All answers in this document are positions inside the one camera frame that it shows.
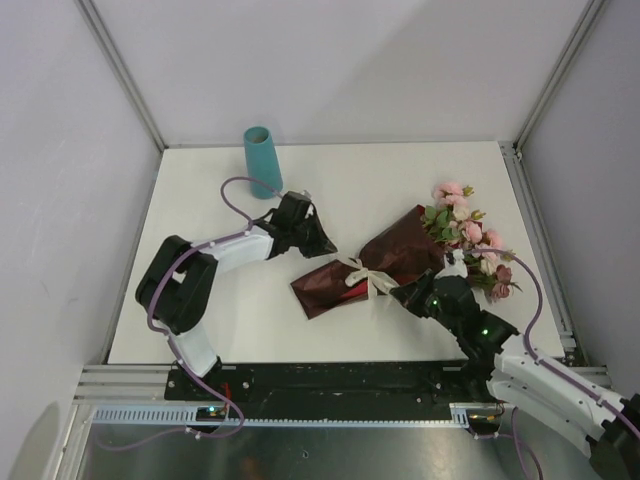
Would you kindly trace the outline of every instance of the bouquet wrapper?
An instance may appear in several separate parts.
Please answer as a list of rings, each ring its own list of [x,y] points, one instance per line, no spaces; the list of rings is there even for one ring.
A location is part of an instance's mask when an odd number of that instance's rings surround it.
[[[383,272],[398,285],[417,279],[427,269],[440,271],[444,250],[424,231],[423,213],[423,207],[415,206],[370,240],[356,258],[363,271]],[[347,282],[347,277],[356,271],[358,269],[353,266],[334,260],[293,281],[291,287],[307,318],[369,298],[372,293],[370,282],[362,280],[355,285],[347,284],[351,283]]]

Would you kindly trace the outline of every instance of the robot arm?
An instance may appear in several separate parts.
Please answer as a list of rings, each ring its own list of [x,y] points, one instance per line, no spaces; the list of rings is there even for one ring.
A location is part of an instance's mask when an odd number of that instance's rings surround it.
[[[176,259],[193,246],[178,236],[171,236],[162,243],[136,289],[136,301],[147,312],[162,278]],[[298,248],[306,258],[337,251],[325,234],[311,200],[295,192],[284,195],[278,208],[254,221],[251,229],[204,242],[204,246],[190,255],[165,285],[153,318],[165,325],[178,358],[198,377],[221,365],[200,322],[216,274],[254,261],[269,260],[291,247]]]
[[[626,400],[535,346],[531,353],[515,327],[480,309],[466,280],[462,251],[447,254],[445,266],[390,294],[413,314],[434,318],[448,329],[469,357],[465,368],[485,382],[494,398],[563,435],[603,479],[640,479],[640,396]]]

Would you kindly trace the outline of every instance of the teal vase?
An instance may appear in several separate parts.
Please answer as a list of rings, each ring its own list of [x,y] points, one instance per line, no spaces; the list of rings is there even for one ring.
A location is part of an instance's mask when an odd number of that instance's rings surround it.
[[[282,190],[282,175],[271,132],[265,127],[251,127],[244,132],[244,156],[249,176],[261,180],[275,190]],[[250,182],[256,198],[273,198],[275,193],[256,182]]]

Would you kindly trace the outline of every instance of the tabletop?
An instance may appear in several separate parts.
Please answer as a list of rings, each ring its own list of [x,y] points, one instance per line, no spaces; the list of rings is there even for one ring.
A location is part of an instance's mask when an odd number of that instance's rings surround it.
[[[302,145],[276,147],[285,191],[307,190],[326,233],[345,255],[354,256],[372,237],[417,204],[432,204],[443,181],[472,185],[473,208],[487,212],[506,246],[538,275],[531,244],[496,142]],[[166,150],[145,220],[108,362],[166,364],[174,360],[162,335],[147,328],[135,289],[162,241],[215,238],[243,227],[228,209],[220,184],[246,175],[242,147]],[[258,217],[278,199],[258,200],[249,186],[229,186],[234,204]],[[432,319],[417,318],[387,297],[342,306],[307,320],[289,284],[330,261],[303,258],[292,249],[267,262],[245,265],[215,278],[201,320],[226,363],[362,362],[464,358],[453,336]],[[478,302],[524,331],[537,299],[527,274],[512,265],[523,292],[489,304]],[[562,356],[556,324],[546,300],[532,339]]]

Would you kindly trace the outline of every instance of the ribbon bow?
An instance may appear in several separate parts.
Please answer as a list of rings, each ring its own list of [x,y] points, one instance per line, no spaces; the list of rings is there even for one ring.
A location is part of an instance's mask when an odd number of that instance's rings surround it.
[[[362,265],[362,260],[359,258],[354,259],[338,255],[336,259],[339,262],[356,269],[355,272],[351,272],[344,280],[344,283],[346,283],[348,287],[353,287],[356,283],[364,280],[365,278],[367,279],[367,298],[377,296],[378,290],[382,293],[388,294],[392,288],[398,286],[398,282],[386,273],[379,272],[377,270],[369,270],[364,267]]]

